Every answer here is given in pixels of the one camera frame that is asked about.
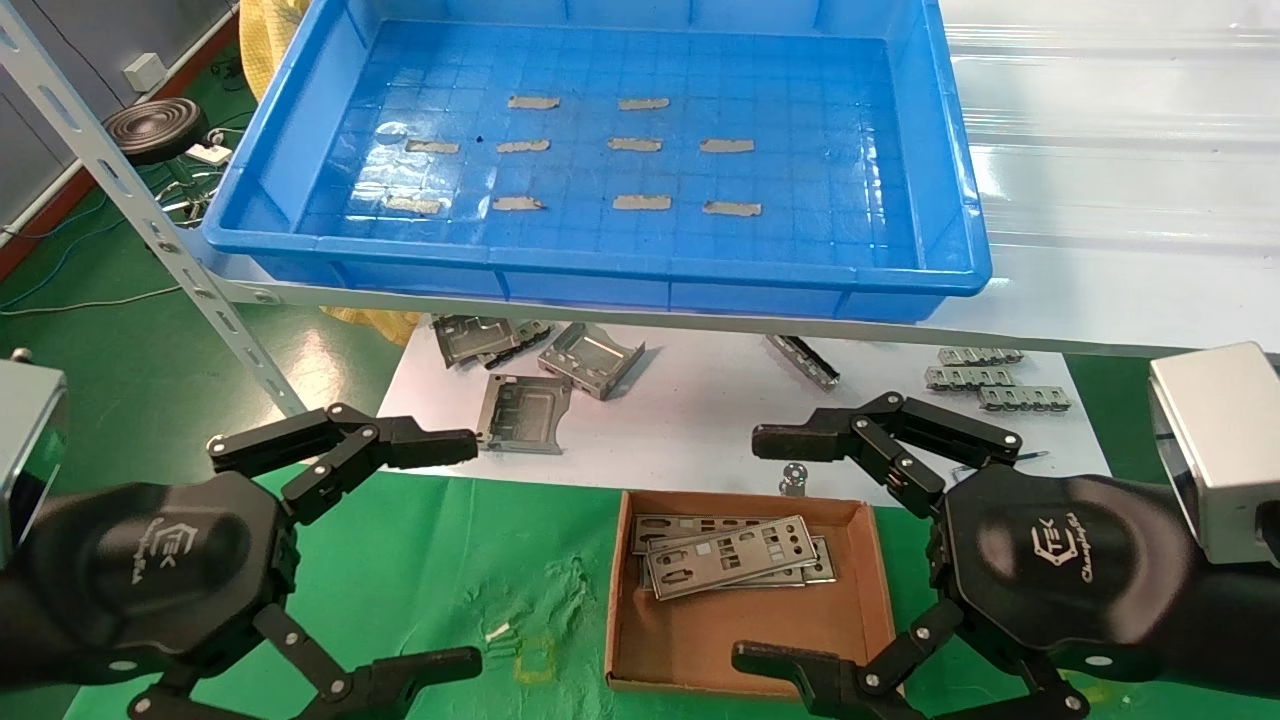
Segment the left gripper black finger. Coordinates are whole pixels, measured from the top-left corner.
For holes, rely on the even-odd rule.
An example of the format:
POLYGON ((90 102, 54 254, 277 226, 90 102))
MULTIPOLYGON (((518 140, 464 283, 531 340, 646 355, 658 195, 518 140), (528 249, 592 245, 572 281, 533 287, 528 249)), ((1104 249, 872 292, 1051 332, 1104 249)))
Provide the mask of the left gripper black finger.
POLYGON ((296 524, 310 525, 383 468, 452 466, 475 459, 470 429, 425 430, 412 416, 369 416, 333 404, 207 443, 215 471, 247 478, 311 461, 282 488, 282 506, 296 524))

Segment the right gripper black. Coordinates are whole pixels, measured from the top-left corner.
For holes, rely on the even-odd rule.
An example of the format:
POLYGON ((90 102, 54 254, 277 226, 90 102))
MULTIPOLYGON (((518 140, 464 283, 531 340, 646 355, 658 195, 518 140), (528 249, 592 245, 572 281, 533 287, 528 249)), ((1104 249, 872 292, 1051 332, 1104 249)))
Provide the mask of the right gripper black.
POLYGON ((1167 671, 1172 644, 1162 628, 1198 557, 1170 489, 995 466, 945 493, 945 479, 915 448, 982 469, 1012 465, 1021 437, 897 392, 859 407, 818 407, 803 424, 753 429, 759 459, 847 459, 916 518, 940 516, 934 541, 946 556, 934 575, 956 603, 934 603, 868 665, 740 641, 735 670, 790 682, 806 711, 827 719, 925 717, 899 688, 957 630, 1000 670, 1016 669, 1027 694, 948 719, 1087 717, 1089 701, 1055 666, 1121 682, 1167 671))

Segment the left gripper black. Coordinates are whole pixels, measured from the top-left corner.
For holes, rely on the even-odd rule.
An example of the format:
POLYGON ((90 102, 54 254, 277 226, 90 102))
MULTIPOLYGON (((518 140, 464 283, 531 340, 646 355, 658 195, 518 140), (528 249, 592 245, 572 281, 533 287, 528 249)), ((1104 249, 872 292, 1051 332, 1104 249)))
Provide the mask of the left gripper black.
POLYGON ((282 607, 298 564, 280 501, 234 471, 50 498, 18 548, 18 685, 164 673, 128 717, 250 719, 191 693, 264 639, 315 689, 297 719, 404 719, 424 688, 481 674, 470 646, 346 671, 282 607))

